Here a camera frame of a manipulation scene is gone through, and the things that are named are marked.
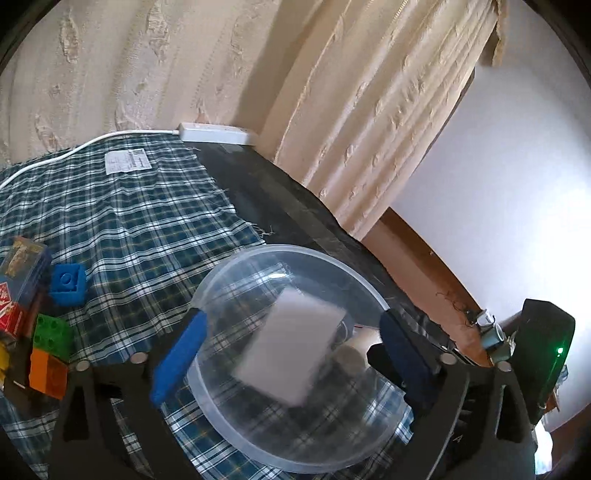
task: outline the label sticker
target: label sticker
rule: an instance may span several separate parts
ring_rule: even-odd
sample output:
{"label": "label sticker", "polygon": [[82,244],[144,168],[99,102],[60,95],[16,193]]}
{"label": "label sticker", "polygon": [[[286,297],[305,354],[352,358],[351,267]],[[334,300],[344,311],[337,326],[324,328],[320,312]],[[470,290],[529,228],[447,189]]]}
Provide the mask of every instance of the label sticker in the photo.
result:
{"label": "label sticker", "polygon": [[143,148],[135,150],[116,150],[105,155],[107,175],[121,171],[149,170],[152,168]]}

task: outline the clear plastic bowl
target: clear plastic bowl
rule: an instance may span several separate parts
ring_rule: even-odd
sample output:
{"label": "clear plastic bowl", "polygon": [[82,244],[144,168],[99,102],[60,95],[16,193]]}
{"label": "clear plastic bowl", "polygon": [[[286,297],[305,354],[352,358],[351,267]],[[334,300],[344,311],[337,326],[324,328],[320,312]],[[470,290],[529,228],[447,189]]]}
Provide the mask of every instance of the clear plastic bowl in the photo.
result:
{"label": "clear plastic bowl", "polygon": [[355,378],[327,355],[301,407],[288,408],[234,379],[232,372],[269,308],[294,287],[347,311],[332,349],[354,325],[378,327],[388,308],[357,272],[293,245],[244,250],[217,265],[191,305],[207,313],[207,339],[187,373],[212,426],[253,460],[289,472],[331,472],[370,456],[395,432],[402,393],[374,369]]}

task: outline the wires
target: wires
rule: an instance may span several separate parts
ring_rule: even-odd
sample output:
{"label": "wires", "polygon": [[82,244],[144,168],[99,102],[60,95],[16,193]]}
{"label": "wires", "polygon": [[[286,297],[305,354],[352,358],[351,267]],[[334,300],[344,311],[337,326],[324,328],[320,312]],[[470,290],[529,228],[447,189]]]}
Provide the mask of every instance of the wires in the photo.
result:
{"label": "wires", "polygon": [[26,171],[32,170],[32,169],[37,168],[37,167],[41,167],[43,165],[54,163],[56,161],[63,160],[64,158],[67,158],[67,157],[73,155],[74,153],[79,152],[83,148],[86,148],[89,145],[92,145],[93,143],[98,142],[100,140],[104,140],[105,138],[118,137],[120,135],[129,135],[129,134],[171,134],[171,135],[178,135],[178,130],[121,130],[121,131],[118,131],[118,132],[110,132],[108,134],[101,135],[99,137],[93,138],[92,140],[89,140],[88,142],[86,142],[86,143],[84,143],[84,144],[82,144],[82,145],[80,145],[80,146],[78,146],[76,148],[72,148],[72,150],[70,150],[69,152],[64,153],[63,155],[60,155],[59,157],[48,158],[47,160],[41,160],[41,161],[38,161],[36,163],[31,163],[30,165],[27,165],[26,167],[21,168],[20,170],[16,171],[12,175],[10,175],[2,183],[0,183],[0,191],[4,187],[6,187],[6,185],[10,184],[10,182],[12,182],[15,178],[19,177],[20,175],[22,175]]}

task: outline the white power strip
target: white power strip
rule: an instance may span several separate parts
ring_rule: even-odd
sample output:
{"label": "white power strip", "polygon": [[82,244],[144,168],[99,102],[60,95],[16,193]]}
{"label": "white power strip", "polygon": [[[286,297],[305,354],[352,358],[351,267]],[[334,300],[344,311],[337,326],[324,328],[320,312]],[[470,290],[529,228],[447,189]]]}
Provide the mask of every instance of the white power strip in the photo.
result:
{"label": "white power strip", "polygon": [[234,145],[254,145],[256,133],[245,128],[226,125],[190,124],[183,122],[178,126],[178,135],[183,142],[229,143]]}

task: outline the curtain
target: curtain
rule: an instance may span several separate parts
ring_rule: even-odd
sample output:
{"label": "curtain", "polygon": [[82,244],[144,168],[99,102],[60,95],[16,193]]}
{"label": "curtain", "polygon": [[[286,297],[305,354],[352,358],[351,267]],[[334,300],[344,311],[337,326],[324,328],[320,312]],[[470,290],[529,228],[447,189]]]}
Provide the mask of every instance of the curtain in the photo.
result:
{"label": "curtain", "polygon": [[490,0],[333,2],[258,151],[363,238],[450,115],[497,19]]}
{"label": "curtain", "polygon": [[0,167],[116,129],[236,125],[362,238],[452,111],[498,1],[62,0],[0,75]]}

